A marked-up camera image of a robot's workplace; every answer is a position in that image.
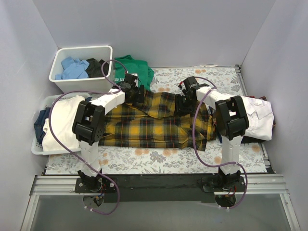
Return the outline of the yellow plaid long sleeve shirt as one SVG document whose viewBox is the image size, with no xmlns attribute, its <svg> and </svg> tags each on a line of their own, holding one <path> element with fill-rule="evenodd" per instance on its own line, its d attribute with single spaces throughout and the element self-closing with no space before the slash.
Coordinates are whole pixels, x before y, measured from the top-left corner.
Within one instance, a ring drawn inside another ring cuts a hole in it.
<svg viewBox="0 0 308 231">
<path fill-rule="evenodd" d="M 202 104 L 194 112 L 175 115 L 175 94 L 145 91 L 144 103 L 122 104 L 105 118 L 100 146 L 134 148 L 187 148 L 205 150 L 215 140 L 216 129 L 211 113 Z"/>
</svg>

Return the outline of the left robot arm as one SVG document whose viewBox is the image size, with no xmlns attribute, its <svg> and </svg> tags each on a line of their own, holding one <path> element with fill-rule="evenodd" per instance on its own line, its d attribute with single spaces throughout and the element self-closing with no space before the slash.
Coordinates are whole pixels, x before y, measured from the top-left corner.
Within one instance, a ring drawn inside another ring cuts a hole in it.
<svg viewBox="0 0 308 231">
<path fill-rule="evenodd" d="M 79 142 L 80 156 L 84 160 L 84 167 L 78 174 L 87 179 L 86 187 L 91 192 L 98 192 L 103 185 L 97 175 L 101 171 L 98 145 L 104 134 L 105 116 L 124 103 L 143 103 L 144 90 L 137 74 L 125 73 L 124 80 L 106 94 L 95 100 L 79 103 L 72 131 Z"/>
</svg>

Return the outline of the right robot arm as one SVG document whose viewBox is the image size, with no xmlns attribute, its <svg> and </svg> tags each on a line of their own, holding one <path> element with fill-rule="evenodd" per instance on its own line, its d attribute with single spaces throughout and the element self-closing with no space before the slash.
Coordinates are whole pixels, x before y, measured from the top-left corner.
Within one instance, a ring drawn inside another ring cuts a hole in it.
<svg viewBox="0 0 308 231">
<path fill-rule="evenodd" d="M 218 168 L 218 187 L 229 191 L 235 186 L 233 176 L 239 176 L 239 149 L 249 121 L 240 96 L 228 96 L 217 91 L 210 80 L 198 83 L 197 77 L 188 77 L 178 85 L 181 94 L 176 95 L 176 116 L 198 114 L 201 104 L 215 110 L 216 128 L 222 137 L 222 160 Z"/>
</svg>

